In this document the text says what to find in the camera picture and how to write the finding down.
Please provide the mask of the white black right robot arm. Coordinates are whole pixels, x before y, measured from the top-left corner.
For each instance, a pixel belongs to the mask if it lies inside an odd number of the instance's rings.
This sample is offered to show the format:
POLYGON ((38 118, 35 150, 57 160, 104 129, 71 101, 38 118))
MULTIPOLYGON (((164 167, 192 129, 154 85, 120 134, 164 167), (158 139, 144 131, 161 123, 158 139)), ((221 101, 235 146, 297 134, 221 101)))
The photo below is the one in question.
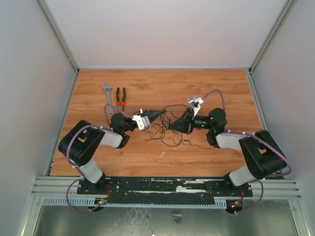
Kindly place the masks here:
POLYGON ((227 195, 236 195, 243 184, 277 176, 277 171, 289 166, 285 155, 267 130, 262 129, 253 134, 233 132, 225 128, 226 124, 224 109, 215 108, 207 116, 198 116, 192 108, 187 108, 168 129, 187 135, 195 128, 207 129, 207 142, 212 147, 242 152, 245 165, 224 176, 223 189, 227 195))

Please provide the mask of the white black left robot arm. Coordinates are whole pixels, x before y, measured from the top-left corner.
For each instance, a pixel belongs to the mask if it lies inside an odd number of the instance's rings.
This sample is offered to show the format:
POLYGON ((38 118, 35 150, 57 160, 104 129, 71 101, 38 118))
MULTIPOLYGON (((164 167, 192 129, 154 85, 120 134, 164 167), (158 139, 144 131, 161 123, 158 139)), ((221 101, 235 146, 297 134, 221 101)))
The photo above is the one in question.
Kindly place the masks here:
POLYGON ((145 130, 151 123, 165 114, 166 110, 140 110, 129 116, 122 110, 113 114, 110 127, 93 125, 86 120, 79 121, 59 142, 58 151, 66 157, 82 177, 81 184, 87 184, 95 194, 100 194, 106 187, 106 175, 93 159, 99 146, 123 148, 130 136, 127 131, 145 130))

